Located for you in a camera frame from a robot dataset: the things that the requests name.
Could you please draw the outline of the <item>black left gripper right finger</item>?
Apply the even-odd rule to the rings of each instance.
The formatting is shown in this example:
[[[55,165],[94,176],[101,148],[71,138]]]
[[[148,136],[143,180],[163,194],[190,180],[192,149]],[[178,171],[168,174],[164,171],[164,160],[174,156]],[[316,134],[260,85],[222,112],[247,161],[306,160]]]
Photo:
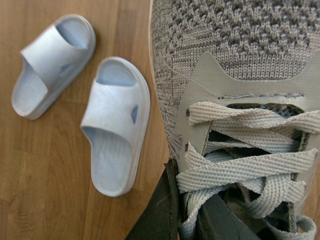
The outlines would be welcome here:
[[[197,214],[198,240],[258,240],[219,195],[209,198]]]

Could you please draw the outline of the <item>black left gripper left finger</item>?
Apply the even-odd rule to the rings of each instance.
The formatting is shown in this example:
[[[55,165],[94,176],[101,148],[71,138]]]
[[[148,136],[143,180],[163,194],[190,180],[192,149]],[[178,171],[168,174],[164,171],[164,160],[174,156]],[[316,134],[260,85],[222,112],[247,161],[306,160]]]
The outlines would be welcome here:
[[[183,209],[176,176],[178,163],[170,158],[139,219],[126,236],[127,240],[184,240],[179,229]]]

